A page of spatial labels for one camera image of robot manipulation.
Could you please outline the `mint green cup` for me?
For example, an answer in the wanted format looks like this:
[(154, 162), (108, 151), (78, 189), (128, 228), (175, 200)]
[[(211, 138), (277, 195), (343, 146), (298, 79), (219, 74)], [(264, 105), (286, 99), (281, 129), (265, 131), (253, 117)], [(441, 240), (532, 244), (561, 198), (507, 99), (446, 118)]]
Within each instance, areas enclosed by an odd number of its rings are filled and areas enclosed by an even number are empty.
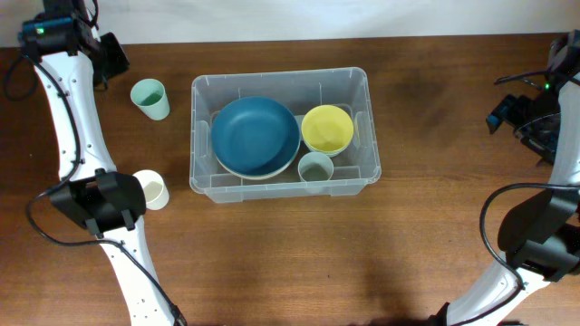
[(151, 120), (164, 120), (169, 116), (169, 99), (164, 85), (155, 79), (144, 79), (133, 85), (131, 101)]

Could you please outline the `cream cup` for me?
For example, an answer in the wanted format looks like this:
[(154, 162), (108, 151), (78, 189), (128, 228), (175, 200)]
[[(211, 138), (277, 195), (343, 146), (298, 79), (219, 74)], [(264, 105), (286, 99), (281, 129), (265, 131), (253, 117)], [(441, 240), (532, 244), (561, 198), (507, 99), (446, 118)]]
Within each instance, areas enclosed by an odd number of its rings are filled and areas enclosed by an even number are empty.
[(133, 174), (140, 182), (144, 192), (146, 207), (149, 210), (161, 210), (169, 202), (169, 190), (162, 175), (158, 172), (144, 169)]

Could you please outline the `dark blue bowl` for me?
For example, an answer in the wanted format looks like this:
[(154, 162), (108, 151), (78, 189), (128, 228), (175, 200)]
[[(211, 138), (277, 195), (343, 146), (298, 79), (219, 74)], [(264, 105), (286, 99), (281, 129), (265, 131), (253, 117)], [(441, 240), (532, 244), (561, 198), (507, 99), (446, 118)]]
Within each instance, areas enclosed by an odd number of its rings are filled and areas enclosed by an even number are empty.
[(278, 101), (257, 96), (226, 105), (214, 119), (210, 136), (216, 157), (246, 175), (281, 168), (301, 142), (293, 113)]

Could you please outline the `yellow small bowl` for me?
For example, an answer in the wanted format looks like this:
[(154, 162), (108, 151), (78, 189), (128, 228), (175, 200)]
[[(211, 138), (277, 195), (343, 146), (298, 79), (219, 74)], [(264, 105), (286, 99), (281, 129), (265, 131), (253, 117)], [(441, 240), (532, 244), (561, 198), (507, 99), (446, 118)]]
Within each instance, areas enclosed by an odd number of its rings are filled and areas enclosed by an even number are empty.
[(334, 105), (309, 110), (301, 122), (302, 139), (316, 149), (337, 150), (351, 143), (354, 125), (351, 116)]

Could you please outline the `grey translucent cup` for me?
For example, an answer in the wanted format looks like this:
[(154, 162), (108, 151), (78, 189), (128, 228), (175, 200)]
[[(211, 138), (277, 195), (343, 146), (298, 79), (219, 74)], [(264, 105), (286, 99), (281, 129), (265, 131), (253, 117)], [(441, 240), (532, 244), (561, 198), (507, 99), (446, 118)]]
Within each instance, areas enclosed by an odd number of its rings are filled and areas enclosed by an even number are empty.
[(304, 182), (328, 181), (334, 174), (334, 163), (323, 153), (310, 152), (302, 156), (297, 171)]

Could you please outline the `mint green small bowl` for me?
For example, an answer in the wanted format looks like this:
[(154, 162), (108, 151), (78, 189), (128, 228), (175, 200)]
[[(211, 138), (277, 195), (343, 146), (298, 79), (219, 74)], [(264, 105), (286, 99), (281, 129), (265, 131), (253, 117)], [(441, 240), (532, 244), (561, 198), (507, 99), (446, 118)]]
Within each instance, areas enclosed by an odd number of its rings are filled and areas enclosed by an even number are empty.
[(315, 147), (313, 147), (312, 145), (310, 145), (306, 140), (303, 140), (303, 143), (307, 146), (307, 148), (311, 152), (319, 152), (319, 153), (325, 154), (329, 158), (334, 158), (334, 157), (338, 156), (340, 153), (342, 153), (343, 151), (345, 151), (350, 146), (350, 143), (349, 143), (349, 144), (341, 147), (340, 149), (328, 151), (328, 150), (316, 149)]

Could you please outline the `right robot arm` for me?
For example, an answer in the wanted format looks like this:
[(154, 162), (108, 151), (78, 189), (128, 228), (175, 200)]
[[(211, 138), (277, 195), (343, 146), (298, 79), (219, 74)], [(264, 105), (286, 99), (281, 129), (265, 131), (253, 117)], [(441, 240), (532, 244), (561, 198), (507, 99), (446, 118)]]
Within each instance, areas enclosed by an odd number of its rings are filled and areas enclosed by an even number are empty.
[[(507, 316), (533, 292), (579, 273), (579, 228), (570, 224), (579, 213), (579, 32), (554, 40), (546, 80), (534, 99), (508, 95), (487, 116), (491, 133), (501, 124), (513, 127), (520, 142), (551, 164), (546, 183), (511, 184), (494, 191), (479, 216), (483, 244), (492, 265), (468, 292), (445, 303), (429, 325), (504, 325)], [(511, 190), (536, 194), (514, 206), (491, 246), (486, 216), (494, 199)]]

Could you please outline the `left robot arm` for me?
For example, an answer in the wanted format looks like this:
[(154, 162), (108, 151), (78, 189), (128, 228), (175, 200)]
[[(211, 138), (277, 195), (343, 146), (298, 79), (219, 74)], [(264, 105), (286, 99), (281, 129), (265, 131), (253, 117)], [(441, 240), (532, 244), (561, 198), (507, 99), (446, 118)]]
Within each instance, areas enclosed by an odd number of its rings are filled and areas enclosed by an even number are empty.
[(184, 325), (160, 286), (144, 232), (146, 200), (133, 175), (118, 172), (102, 135), (94, 90), (130, 62), (112, 33), (98, 33), (97, 10), (81, 0), (43, 0), (18, 34), (21, 54), (43, 85), (59, 149), (59, 181), (46, 197), (110, 260), (133, 325)]

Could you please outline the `clear plastic storage bin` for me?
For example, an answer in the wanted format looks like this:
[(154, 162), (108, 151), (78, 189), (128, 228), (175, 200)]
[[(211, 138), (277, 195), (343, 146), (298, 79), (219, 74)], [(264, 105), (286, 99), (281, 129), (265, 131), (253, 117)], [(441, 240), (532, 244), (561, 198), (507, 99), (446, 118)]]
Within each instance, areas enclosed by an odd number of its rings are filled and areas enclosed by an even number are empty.
[[(240, 98), (263, 96), (285, 105), (297, 119), (318, 105), (334, 105), (353, 119), (349, 146), (333, 157), (325, 182), (303, 182), (296, 161), (275, 177), (249, 180), (223, 168), (213, 151), (210, 129), (218, 113)], [(366, 72), (358, 67), (294, 72), (213, 74), (191, 84), (189, 185), (215, 203), (309, 196), (355, 196), (382, 174)]]

